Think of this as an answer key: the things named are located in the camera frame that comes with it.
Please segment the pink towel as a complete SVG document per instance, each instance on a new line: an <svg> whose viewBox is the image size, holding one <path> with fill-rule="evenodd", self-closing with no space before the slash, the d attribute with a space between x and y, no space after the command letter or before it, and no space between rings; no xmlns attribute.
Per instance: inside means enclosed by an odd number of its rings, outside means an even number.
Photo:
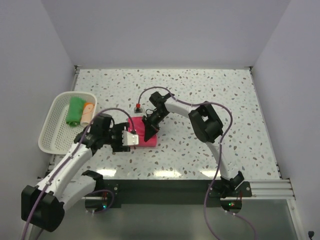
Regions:
<svg viewBox="0 0 320 240"><path fill-rule="evenodd" d="M138 144L134 147L154 148L157 146L157 130L146 116L134 116L127 119L128 132L138 136Z"/></svg>

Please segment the green towel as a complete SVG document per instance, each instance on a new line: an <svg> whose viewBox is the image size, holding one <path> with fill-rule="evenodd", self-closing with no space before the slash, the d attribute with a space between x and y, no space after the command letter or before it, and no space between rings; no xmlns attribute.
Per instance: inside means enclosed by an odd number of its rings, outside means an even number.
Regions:
<svg viewBox="0 0 320 240"><path fill-rule="evenodd" d="M85 103L86 101L80 97L73 96L70 98L69 108L65 119L70 127L76 127L80 124Z"/></svg>

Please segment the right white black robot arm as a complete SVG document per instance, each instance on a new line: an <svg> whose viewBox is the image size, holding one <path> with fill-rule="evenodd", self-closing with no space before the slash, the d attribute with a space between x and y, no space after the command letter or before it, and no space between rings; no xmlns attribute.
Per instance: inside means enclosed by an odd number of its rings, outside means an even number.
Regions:
<svg viewBox="0 0 320 240"><path fill-rule="evenodd" d="M160 122L168 114L174 113L190 120L193 132L198 140L205 143L210 149L220 172L223 192L230 197L235 196L241 190L244 176L232 162L225 158L222 152L222 143L226 133L233 124L231 111L225 106L215 102L188 103L177 99L171 92L161 95L154 92L149 101L155 107L151 114L144 115L144 140L148 141L160 130ZM230 116L229 126L223 130L223 122L213 106L219 106L227 111Z"/></svg>

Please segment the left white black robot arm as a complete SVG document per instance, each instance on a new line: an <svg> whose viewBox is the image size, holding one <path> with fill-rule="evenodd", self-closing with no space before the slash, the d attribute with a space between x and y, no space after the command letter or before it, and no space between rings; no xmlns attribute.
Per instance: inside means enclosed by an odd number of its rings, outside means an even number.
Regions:
<svg viewBox="0 0 320 240"><path fill-rule="evenodd" d="M59 164L36 186L27 185L21 192L21 219L26 231L30 224L48 232L61 224L65 212L87 194L99 196L104 190L103 176L86 170L77 187L68 185L95 153L109 145L113 152L129 152L139 143L135 124L113 123L109 114L99 112L74 139L71 148Z"/></svg>

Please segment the rolled orange white towel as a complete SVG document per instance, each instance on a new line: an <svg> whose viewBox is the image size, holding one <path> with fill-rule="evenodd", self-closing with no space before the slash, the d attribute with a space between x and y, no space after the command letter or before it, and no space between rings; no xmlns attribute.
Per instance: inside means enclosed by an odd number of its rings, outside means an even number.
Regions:
<svg viewBox="0 0 320 240"><path fill-rule="evenodd" d="M94 114L94 108L95 108L95 105L91 102L86 102L84 104L82 116L80 119L80 125L82 127L86 127L92 120L92 116Z"/></svg>

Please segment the white plastic basket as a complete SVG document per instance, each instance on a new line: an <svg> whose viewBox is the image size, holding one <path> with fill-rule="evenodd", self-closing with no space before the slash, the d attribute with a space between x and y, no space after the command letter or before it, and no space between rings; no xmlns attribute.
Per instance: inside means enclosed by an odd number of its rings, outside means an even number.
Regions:
<svg viewBox="0 0 320 240"><path fill-rule="evenodd" d="M80 97L93 104L97 103L96 96L90 92L67 91L56 96L38 138L38 147L44 153L65 155L77 134L83 131L84 127L81 125L71 127L66 123L72 97Z"/></svg>

